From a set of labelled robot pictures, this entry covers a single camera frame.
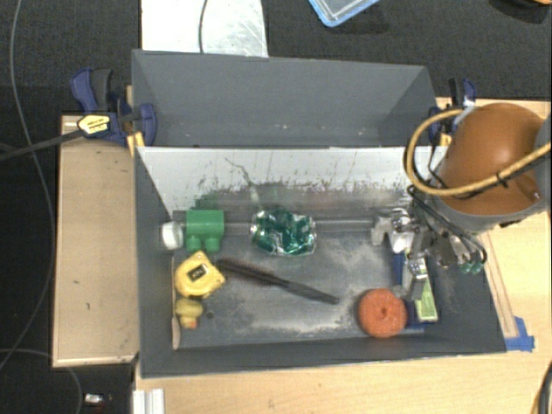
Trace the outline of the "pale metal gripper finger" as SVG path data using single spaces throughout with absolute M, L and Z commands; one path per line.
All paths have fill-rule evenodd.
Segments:
M 410 274 L 407 298 L 410 301 L 422 298 L 423 289 L 428 281 L 428 268 L 425 260 L 412 260 L 407 265 Z

